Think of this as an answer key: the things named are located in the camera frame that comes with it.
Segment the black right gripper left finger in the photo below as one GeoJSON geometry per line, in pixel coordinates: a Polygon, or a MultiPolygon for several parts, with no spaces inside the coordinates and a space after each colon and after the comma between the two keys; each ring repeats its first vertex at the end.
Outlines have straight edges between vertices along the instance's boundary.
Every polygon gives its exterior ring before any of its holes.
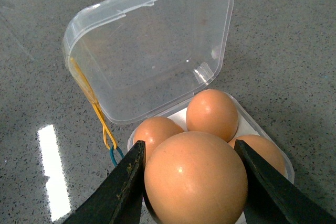
{"type": "Polygon", "coordinates": [[[145,142],[137,141],[97,190],[64,223],[140,223],[145,142]]]}

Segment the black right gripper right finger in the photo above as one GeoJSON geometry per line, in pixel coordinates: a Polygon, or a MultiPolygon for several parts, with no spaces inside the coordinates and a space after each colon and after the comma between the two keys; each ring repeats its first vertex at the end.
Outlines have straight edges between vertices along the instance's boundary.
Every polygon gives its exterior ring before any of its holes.
{"type": "Polygon", "coordinates": [[[335,217],[306,197],[243,140],[234,150],[244,163],[247,223],[335,223],[335,217]]]}

